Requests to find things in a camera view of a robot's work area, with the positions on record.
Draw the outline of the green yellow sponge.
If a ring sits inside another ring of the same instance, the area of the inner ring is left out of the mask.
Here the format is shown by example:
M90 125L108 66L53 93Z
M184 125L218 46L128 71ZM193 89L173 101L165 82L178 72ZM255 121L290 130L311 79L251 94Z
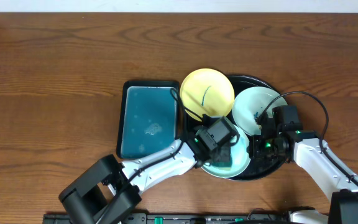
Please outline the green yellow sponge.
M230 149L218 150L212 158L211 165L215 167L230 167L232 166Z

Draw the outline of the light blue plate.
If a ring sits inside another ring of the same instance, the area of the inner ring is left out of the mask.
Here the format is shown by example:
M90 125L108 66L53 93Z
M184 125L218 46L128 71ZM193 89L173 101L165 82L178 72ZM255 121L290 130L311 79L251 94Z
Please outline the light blue plate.
M247 152L247 148L249 147L249 139L241 128L236 125L235 127L240 136L238 143L231 147L232 166L215 167L211 165L211 162L207 162L201 168L208 174L215 177L228 179L241 174L250 164L250 157L249 153Z

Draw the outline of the pale green plate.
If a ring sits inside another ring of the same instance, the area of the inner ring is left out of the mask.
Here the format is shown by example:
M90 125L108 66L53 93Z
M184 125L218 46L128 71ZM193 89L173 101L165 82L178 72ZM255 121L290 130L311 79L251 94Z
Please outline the pale green plate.
M251 87L240 92L235 97L232 107L234 122L246 134L250 136L260 135L261 130L255 119L279 95L276 91L261 86Z

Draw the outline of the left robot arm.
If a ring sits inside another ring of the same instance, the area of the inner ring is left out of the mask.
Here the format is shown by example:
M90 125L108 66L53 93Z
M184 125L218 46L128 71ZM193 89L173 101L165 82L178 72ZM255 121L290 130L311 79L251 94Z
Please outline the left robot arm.
M132 161L108 155L95 162L58 196L73 223L119 223L140 203L149 188L202 166L239 134L216 137L202 130L174 140L167 148Z

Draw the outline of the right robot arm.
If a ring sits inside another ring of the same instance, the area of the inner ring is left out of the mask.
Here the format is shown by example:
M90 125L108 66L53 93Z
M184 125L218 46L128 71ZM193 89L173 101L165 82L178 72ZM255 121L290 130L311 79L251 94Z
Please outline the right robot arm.
M358 175L330 150L314 131L301 123L276 124L258 119L260 135L252 137L251 159L294 162L304 169L330 201L329 213L301 208L289 212L290 223L358 223Z

